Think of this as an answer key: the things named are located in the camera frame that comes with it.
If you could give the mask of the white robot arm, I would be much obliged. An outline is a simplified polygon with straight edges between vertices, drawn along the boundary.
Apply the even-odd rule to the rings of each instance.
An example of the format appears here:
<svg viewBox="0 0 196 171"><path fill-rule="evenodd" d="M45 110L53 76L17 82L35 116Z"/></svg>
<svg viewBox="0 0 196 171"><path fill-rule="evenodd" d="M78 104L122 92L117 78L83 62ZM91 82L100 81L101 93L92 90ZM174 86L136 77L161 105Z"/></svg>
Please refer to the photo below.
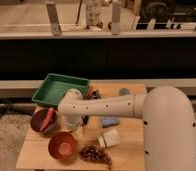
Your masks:
<svg viewBox="0 0 196 171"><path fill-rule="evenodd" d="M196 171L196 119L183 91L160 86L147 94L84 100L70 89L58 105L64 116L143 119L145 171Z"/></svg>

